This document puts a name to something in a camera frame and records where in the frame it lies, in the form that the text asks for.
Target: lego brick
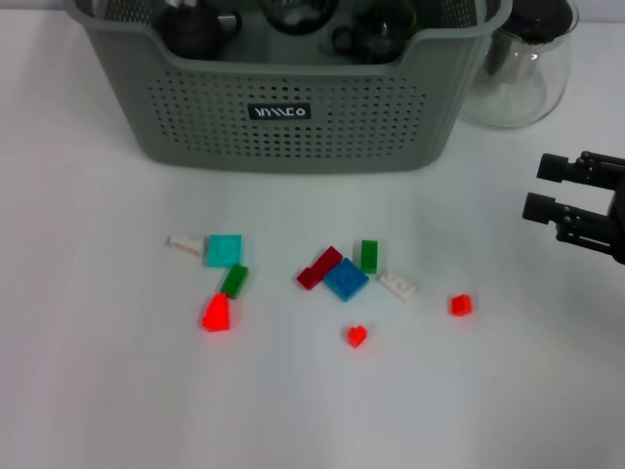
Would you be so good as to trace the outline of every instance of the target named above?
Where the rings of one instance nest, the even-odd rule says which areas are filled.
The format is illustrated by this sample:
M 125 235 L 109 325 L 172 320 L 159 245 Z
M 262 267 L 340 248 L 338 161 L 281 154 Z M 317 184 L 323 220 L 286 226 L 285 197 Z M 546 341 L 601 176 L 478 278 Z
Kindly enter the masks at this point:
M 211 234 L 204 246 L 206 267 L 232 267 L 241 264 L 243 236 L 240 234 Z
M 238 264 L 232 266 L 230 268 L 230 272 L 228 272 L 228 276 L 224 280 L 224 284 L 222 285 L 222 293 L 226 293 L 228 298 L 235 300 L 240 293 L 248 274 L 249 270 L 247 267 L 239 266 Z
M 220 332 L 230 329 L 228 297 L 226 293 L 218 293 L 206 308 L 202 325 L 209 332 Z
M 343 259 L 323 281 L 343 301 L 350 301 L 369 281 L 369 277 L 348 258 Z
M 359 325 L 358 327 L 352 327 L 348 331 L 348 343 L 357 349 L 360 344 L 367 338 L 367 329 Z
M 306 267 L 302 270 L 302 273 L 298 275 L 297 281 L 307 290 L 312 290 L 320 282 L 320 279 L 314 278 L 311 269 Z
M 315 288 L 343 260 L 343 254 L 330 246 L 312 266 L 304 269 L 297 281 L 307 290 Z
M 364 240 L 360 246 L 360 269 L 366 274 L 378 272 L 378 241 Z
M 204 254 L 204 238 L 174 234 L 167 239 L 167 245 L 201 258 Z
M 461 318 L 473 312 L 473 300 L 469 295 L 460 295 L 449 301 L 449 314 Z
M 417 287 L 397 271 L 386 272 L 380 277 L 380 283 L 404 302 L 408 301 L 417 292 Z

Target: black robotic arm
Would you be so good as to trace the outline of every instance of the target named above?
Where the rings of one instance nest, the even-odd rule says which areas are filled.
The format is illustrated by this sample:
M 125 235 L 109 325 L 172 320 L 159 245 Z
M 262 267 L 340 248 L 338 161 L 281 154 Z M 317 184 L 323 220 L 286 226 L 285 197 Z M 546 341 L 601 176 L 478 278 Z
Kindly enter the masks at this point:
M 564 157 L 544 154 L 537 177 L 614 191 L 606 216 L 529 193 L 523 218 L 544 225 L 555 222 L 558 241 L 608 254 L 625 264 L 625 160 L 584 151 L 569 163 Z

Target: small red lego piece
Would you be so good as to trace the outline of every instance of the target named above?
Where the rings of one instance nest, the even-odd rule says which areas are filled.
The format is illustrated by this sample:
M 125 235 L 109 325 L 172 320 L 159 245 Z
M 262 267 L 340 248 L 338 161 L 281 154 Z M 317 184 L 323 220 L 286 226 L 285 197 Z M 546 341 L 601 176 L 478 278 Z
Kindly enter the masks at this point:
M 473 312 L 473 301 L 469 295 L 460 295 L 449 302 L 449 314 L 458 318 Z
M 226 293 L 216 294 L 206 308 L 202 325 L 209 332 L 219 332 L 230 329 L 228 314 L 228 297 Z
M 312 266 L 304 269 L 297 281 L 307 290 L 315 288 L 343 260 L 343 254 L 330 246 Z
M 366 338 L 367 338 L 367 329 L 365 329 L 361 325 L 359 325 L 358 327 L 352 327 L 348 331 L 348 342 L 355 349 L 357 349 Z

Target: dark red lego brick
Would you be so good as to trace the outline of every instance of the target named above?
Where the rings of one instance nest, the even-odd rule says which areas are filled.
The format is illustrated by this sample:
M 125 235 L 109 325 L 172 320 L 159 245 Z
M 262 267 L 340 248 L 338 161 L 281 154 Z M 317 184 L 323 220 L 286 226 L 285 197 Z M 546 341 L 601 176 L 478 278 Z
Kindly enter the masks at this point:
M 312 290 L 323 278 L 343 260 L 343 254 L 330 246 L 317 261 L 310 267 L 304 269 L 298 275 L 297 281 L 306 288 Z

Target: blue lego brick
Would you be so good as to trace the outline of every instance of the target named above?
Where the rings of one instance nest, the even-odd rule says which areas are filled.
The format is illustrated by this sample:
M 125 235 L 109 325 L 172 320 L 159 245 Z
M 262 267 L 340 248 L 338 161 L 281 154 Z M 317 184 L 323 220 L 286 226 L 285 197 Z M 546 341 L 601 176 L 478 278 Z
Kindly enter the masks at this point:
M 232 267 L 242 263 L 243 236 L 240 234 L 211 234 L 204 246 L 204 265 Z
M 349 301 L 367 284 L 369 277 L 346 257 L 323 281 L 343 301 Z

